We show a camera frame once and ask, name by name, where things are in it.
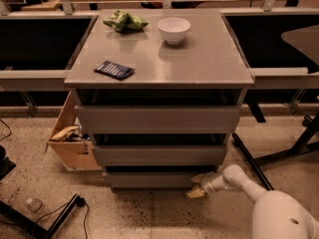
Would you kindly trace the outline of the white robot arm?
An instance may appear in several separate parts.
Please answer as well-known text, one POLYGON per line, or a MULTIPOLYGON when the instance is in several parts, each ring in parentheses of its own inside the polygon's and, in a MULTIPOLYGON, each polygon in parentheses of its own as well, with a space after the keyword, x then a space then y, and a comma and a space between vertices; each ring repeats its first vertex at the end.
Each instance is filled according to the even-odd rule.
POLYGON ((232 164, 222 172, 194 176, 186 194, 199 198, 218 190, 241 190, 253 203, 251 239, 319 239, 319 221, 295 198, 278 190, 266 190, 232 164))

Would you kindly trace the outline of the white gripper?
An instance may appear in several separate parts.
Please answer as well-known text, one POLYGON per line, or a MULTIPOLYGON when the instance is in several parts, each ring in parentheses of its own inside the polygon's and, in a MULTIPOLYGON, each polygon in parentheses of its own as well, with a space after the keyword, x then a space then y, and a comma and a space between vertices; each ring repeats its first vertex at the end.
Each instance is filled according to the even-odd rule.
POLYGON ((192 199, 203 197, 205 193, 223 190, 225 187, 225 182, 221 173, 201 173, 193 176, 190 180, 193 183, 201 184, 202 188, 201 189, 196 185, 186 193, 186 196, 192 199))

